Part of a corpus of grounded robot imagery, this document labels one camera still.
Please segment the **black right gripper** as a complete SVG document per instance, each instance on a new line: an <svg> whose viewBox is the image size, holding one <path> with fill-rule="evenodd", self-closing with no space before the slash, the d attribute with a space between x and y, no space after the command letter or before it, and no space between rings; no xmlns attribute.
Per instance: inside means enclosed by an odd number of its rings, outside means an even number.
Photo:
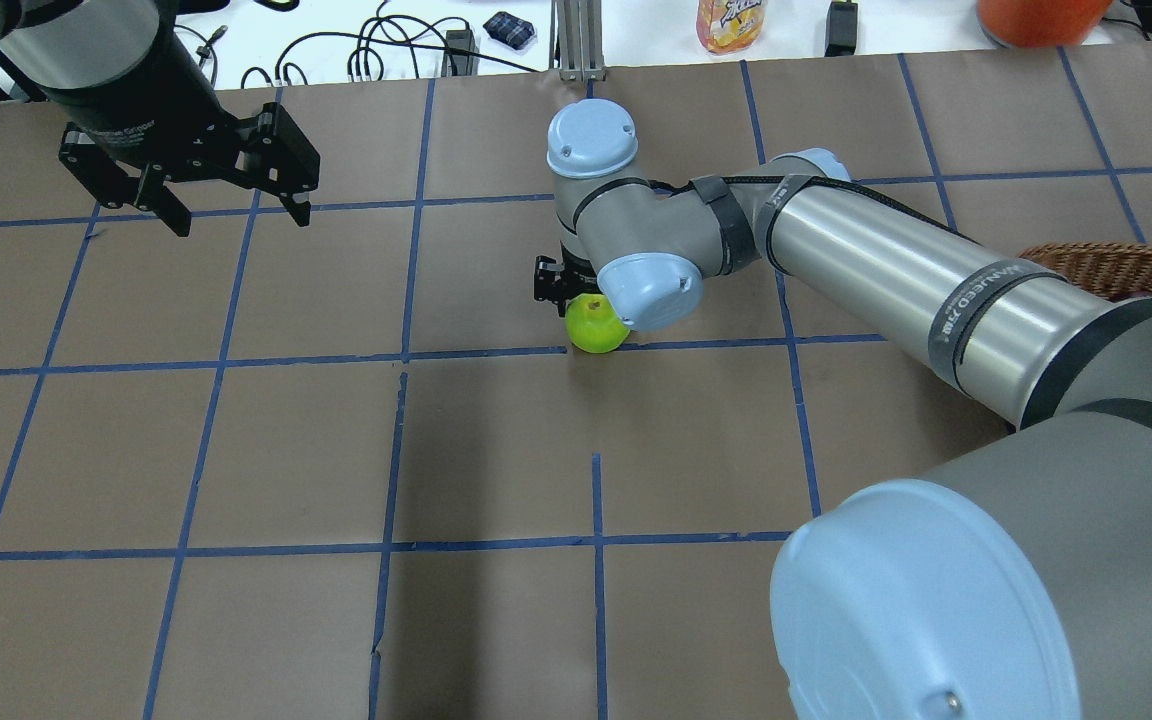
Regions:
<svg viewBox="0 0 1152 720"><path fill-rule="evenodd" d="M573 252L567 243L561 245L562 285L566 300L576 300L581 293L600 293L596 270L581 251Z"/></svg>

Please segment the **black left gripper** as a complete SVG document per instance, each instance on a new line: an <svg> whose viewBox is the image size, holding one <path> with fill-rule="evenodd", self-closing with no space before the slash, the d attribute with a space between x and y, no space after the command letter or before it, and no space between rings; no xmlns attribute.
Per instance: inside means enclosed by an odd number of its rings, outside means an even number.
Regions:
<svg viewBox="0 0 1152 720"><path fill-rule="evenodd" d="M225 181L310 225L321 156L279 103L234 118L192 60L141 60L88 85L36 83L68 118L58 159L104 209L132 206L187 237L191 211L166 182Z"/></svg>

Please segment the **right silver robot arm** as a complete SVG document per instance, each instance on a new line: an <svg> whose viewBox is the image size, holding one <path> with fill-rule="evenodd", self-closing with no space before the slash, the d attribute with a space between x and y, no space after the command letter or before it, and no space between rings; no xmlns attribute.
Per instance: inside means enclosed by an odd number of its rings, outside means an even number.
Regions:
<svg viewBox="0 0 1152 720"><path fill-rule="evenodd" d="M771 575L799 719L1152 719L1152 300L1101 300L851 181L824 149L666 190L634 119L547 129L562 259L538 300L602 291L630 331L765 262L1010 433L806 521Z"/></svg>

